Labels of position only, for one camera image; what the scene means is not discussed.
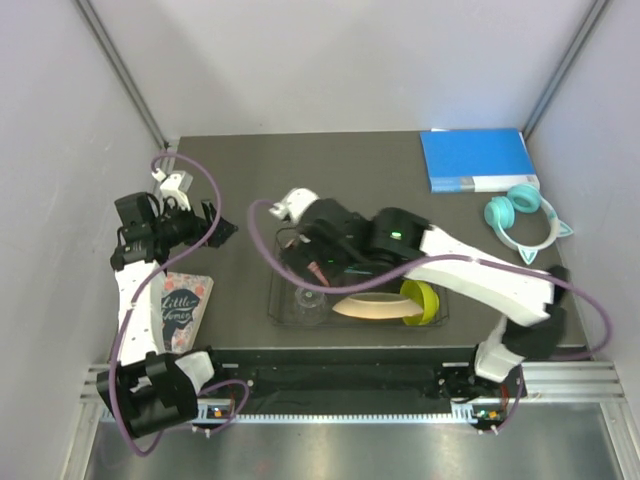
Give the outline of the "pink mug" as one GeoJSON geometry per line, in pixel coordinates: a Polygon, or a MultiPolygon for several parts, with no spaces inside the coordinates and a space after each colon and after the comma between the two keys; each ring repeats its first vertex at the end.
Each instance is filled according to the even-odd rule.
{"type": "Polygon", "coordinates": [[[281,251],[281,260],[289,271],[304,281],[322,286],[329,285],[309,243],[299,239],[288,241],[281,251]]]}

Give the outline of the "clear glass cup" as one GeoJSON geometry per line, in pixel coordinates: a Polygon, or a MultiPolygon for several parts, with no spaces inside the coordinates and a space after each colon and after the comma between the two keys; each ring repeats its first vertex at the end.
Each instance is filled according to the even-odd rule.
{"type": "Polygon", "coordinates": [[[328,317],[329,303],[324,293],[298,287],[291,306],[292,320],[298,325],[313,326],[328,317]]]}

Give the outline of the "beige floral plate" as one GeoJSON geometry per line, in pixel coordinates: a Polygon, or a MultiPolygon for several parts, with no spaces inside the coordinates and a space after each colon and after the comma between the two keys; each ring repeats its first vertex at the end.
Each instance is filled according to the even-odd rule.
{"type": "Polygon", "coordinates": [[[340,315],[384,320],[421,314],[422,308],[399,293],[361,292],[338,301],[332,310],[340,315]]]}

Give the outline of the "black wire dish rack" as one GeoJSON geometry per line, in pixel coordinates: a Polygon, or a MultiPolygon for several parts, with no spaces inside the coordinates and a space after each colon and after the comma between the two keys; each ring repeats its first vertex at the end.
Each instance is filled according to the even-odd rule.
{"type": "MultiPolygon", "coordinates": [[[[356,262],[325,248],[320,250],[320,272],[329,286],[353,286],[391,270],[386,260],[356,262]]],[[[376,322],[383,327],[437,326],[448,319],[448,297],[443,287],[394,278],[367,291],[344,295],[300,288],[273,272],[268,315],[286,327],[360,327],[376,322]]]]}

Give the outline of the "lime green bowl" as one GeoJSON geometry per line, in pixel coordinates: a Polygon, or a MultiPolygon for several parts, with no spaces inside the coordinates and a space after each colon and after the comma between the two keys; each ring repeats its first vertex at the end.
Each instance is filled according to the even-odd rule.
{"type": "Polygon", "coordinates": [[[401,286],[400,294],[422,308],[421,314],[403,317],[405,325],[425,326],[434,322],[440,308],[440,299],[428,283],[406,279],[401,286]]]}

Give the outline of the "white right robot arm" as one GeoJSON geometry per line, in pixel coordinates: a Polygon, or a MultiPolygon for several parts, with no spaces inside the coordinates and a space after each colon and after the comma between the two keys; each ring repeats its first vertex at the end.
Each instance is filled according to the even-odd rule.
{"type": "Polygon", "coordinates": [[[518,267],[407,210],[386,207],[367,218],[303,188],[290,191],[269,212],[295,231],[273,264],[300,286],[355,295],[403,278],[444,287],[499,312],[466,372],[478,395],[492,394],[524,361],[551,358],[564,336],[563,267],[518,267]]]}

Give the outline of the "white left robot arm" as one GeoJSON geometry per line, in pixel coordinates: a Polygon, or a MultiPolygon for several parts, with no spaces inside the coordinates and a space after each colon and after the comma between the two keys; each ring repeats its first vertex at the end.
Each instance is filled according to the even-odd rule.
{"type": "Polygon", "coordinates": [[[119,290],[119,326],[109,369],[97,377],[97,392],[126,439],[159,433],[192,420],[197,397],[216,396],[227,374],[207,350],[173,353],[163,336],[162,296],[171,250],[184,245],[218,248],[236,231],[213,203],[202,212],[179,208],[146,192],[115,202],[121,221],[110,258],[119,290]]]}

